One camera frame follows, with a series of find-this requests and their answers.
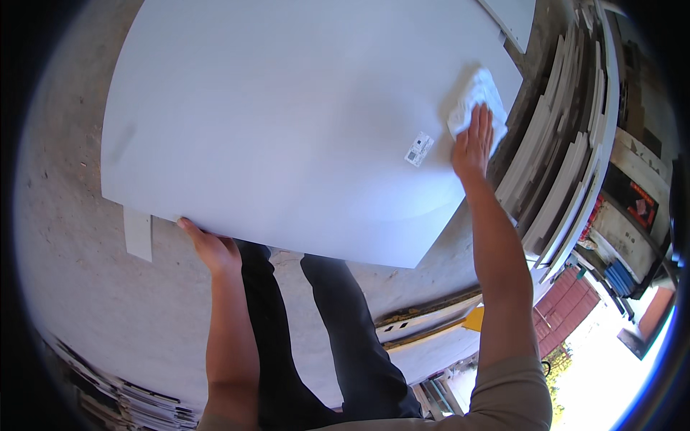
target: rag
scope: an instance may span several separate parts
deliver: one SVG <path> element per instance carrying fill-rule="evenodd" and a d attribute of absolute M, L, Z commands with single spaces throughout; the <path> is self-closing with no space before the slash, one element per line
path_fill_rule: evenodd
<path fill-rule="evenodd" d="M 457 98 L 457 105 L 448 116 L 448 129 L 453 135 L 453 139 L 457 134 L 466 130 L 470 126 L 472 120 L 472 109 L 477 104 L 486 102 L 486 106 L 493 113 L 493 143 L 491 144 L 491 152 L 498 147 L 498 143 L 508 132 L 506 127 L 506 120 L 508 114 L 503 108 L 501 96 L 498 95 L 498 89 L 493 82 L 493 77 L 489 69 L 479 67 L 470 75 L 468 81 L 464 84 L 463 91 Z"/>

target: label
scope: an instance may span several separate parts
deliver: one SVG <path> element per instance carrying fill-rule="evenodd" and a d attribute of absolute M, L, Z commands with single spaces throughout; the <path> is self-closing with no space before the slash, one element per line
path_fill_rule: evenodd
<path fill-rule="evenodd" d="M 405 160 L 412 163 L 414 166 L 419 167 L 432 145 L 433 139 L 426 133 L 420 132 L 415 141 L 412 142 L 410 150 L 405 155 Z"/>

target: concrete floor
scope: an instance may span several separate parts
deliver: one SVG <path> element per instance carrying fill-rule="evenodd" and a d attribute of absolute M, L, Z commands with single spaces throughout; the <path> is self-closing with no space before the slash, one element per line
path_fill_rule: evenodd
<path fill-rule="evenodd" d="M 122 208 L 100 192 L 106 97 L 139 4 L 89 3 L 63 37 L 34 94 L 15 186 L 19 273 L 29 312 L 48 341 L 54 335 L 98 368 L 200 408 L 206 402 L 208 271 L 184 233 L 161 219 L 152 222 L 153 263 L 127 254 Z M 553 4 L 561 11 L 557 15 Z M 511 130 L 518 128 L 536 94 L 534 83 L 551 49 L 546 42 L 555 42 L 563 16 L 559 0 L 538 0 L 528 54 L 511 53 L 525 78 L 509 117 Z M 493 175 L 507 169 L 517 145 L 512 141 L 509 135 L 502 144 Z M 271 259 L 288 312 L 293 354 L 305 384 L 326 405 L 337 406 L 342 398 L 327 333 L 299 268 L 300 257 L 278 251 Z M 375 319 L 458 293 L 477 282 L 469 209 L 460 206 L 414 270 L 350 267 Z M 392 359 L 414 382 L 478 346 L 478 334 L 460 328 Z"/>

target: black pants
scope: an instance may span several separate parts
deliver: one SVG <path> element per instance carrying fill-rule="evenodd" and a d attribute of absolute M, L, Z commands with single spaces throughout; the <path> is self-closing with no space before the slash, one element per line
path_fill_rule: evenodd
<path fill-rule="evenodd" d="M 310 430 L 334 423 L 422 417 L 400 370 L 379 344 L 366 299 L 344 261 L 305 255 L 302 270 L 328 330 L 342 413 L 327 408 L 302 383 L 290 348 L 285 305 L 264 245 L 237 241 L 261 374 L 259 426 Z"/>

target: fingers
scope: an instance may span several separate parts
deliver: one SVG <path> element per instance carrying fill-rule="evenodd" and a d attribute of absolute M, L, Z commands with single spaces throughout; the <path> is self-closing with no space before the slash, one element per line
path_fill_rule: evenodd
<path fill-rule="evenodd" d="M 189 235 L 194 244 L 198 244 L 204 240 L 206 234 L 204 234 L 190 219 L 182 217 L 177 221 L 177 225 L 184 230 L 184 232 Z"/>
<path fill-rule="evenodd" d="M 489 110 L 488 123 L 486 125 L 486 147 L 490 149 L 493 145 L 493 112 Z"/>
<path fill-rule="evenodd" d="M 486 103 L 482 103 L 482 107 L 480 108 L 479 112 L 479 132 L 478 132 L 478 137 L 480 140 L 480 143 L 485 142 L 486 140 L 486 134 L 489 131 L 489 128 L 487 125 L 489 123 L 489 109 L 486 106 Z"/>
<path fill-rule="evenodd" d="M 470 122 L 469 136 L 473 138 L 479 137 L 479 105 L 475 105 L 472 109 L 472 121 Z"/>
<path fill-rule="evenodd" d="M 484 149 L 484 153 L 488 156 L 489 152 L 491 151 L 491 146 L 493 146 L 493 127 L 489 128 L 489 135 L 486 139 L 486 148 Z"/>

